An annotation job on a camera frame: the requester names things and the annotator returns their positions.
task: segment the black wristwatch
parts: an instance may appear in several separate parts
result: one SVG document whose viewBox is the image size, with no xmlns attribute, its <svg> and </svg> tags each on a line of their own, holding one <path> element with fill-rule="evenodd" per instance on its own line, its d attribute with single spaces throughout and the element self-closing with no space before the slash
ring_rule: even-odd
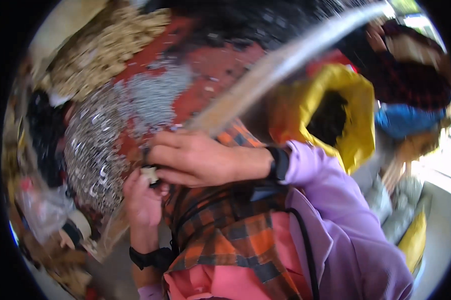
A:
<svg viewBox="0 0 451 300">
<path fill-rule="evenodd" d="M 147 254 L 138 253 L 134 248 L 130 247 L 129 255 L 132 262 L 135 263 L 140 270 L 153 266 L 162 274 L 169 269 L 175 259 L 172 250 L 166 247 L 154 250 Z"/>
<path fill-rule="evenodd" d="M 270 164 L 270 173 L 266 179 L 276 182 L 285 180 L 287 170 L 289 170 L 289 154 L 279 147 L 265 147 L 274 158 Z"/>
</svg>

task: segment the red plaid cloth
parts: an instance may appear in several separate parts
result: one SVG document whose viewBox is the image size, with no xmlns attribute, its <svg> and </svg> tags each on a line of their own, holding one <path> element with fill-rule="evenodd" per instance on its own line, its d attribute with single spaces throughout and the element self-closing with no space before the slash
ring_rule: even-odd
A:
<svg viewBox="0 0 451 300">
<path fill-rule="evenodd" d="M 443 53 L 433 40 L 414 29 L 387 21 L 382 28 L 385 36 L 406 34 L 417 42 Z M 445 108 L 451 101 L 451 85 L 432 66 L 418 62 L 398 62 L 389 51 L 377 53 L 377 69 L 364 76 L 374 86 L 376 99 L 384 103 L 402 103 L 424 111 Z"/>
<path fill-rule="evenodd" d="M 217 137 L 229 147 L 261 147 L 239 121 Z M 287 188 L 250 202 L 253 184 L 177 188 L 164 202 L 163 215 L 180 254 L 166 273 L 195 265 L 251 268 L 272 299 L 302 299 L 275 247 L 271 212 L 284 210 Z"/>
</svg>

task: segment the pile of debris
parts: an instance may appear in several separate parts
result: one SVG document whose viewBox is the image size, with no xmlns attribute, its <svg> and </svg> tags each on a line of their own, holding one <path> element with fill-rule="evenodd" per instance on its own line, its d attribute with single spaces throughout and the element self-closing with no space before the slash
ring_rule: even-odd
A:
<svg viewBox="0 0 451 300">
<path fill-rule="evenodd" d="M 131 6 L 112 12 L 109 25 L 99 33 L 85 31 L 57 58 L 50 84 L 61 97 L 83 101 L 98 87 L 126 68 L 126 61 L 149 45 L 170 23 L 169 9 L 139 14 Z"/>
</svg>

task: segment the metal shavings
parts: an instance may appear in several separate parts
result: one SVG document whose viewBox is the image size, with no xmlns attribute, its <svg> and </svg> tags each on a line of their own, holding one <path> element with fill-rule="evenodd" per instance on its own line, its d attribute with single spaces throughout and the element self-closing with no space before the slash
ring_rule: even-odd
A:
<svg viewBox="0 0 451 300">
<path fill-rule="evenodd" d="M 115 145 L 125 129 L 118 97 L 111 83 L 93 93 L 74 113 L 65 134 L 69 183 L 80 205 L 103 214 L 122 201 L 121 174 L 130 167 L 125 155 L 117 154 L 120 144 Z"/>
<path fill-rule="evenodd" d="M 156 61 L 149 69 L 165 68 L 159 76 L 140 73 L 127 82 L 119 81 L 114 90 L 118 97 L 118 111 L 124 122 L 132 119 L 133 138 L 141 139 L 146 133 L 155 134 L 172 125 L 174 100 L 192 82 L 192 71 L 187 65 L 175 65 L 169 60 Z"/>
</svg>

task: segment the clear plastic bag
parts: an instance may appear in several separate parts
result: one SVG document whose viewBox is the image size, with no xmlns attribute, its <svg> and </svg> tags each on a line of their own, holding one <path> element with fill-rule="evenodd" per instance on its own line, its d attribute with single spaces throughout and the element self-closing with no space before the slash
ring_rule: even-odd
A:
<svg viewBox="0 0 451 300">
<path fill-rule="evenodd" d="M 422 186 L 424 185 L 417 177 L 403 176 L 397 183 L 394 193 L 392 195 L 392 204 L 395 209 L 401 209 L 404 205 L 401 202 L 405 201 L 411 206 L 416 207 L 422 193 Z"/>
<path fill-rule="evenodd" d="M 413 218 L 414 208 L 409 205 L 402 210 L 394 211 L 382 225 L 382 231 L 387 241 L 397 245 L 409 228 L 410 223 L 412 223 Z"/>
<path fill-rule="evenodd" d="M 31 184 L 23 185 L 22 210 L 34 237 L 41 244 L 66 223 L 74 202 L 66 196 L 67 186 L 40 190 Z"/>
<path fill-rule="evenodd" d="M 365 199 L 367 204 L 369 204 L 370 210 L 375 213 L 380 223 L 383 224 L 392 213 L 392 204 L 389 193 L 378 175 L 372 184 L 372 188 L 365 195 Z"/>
</svg>

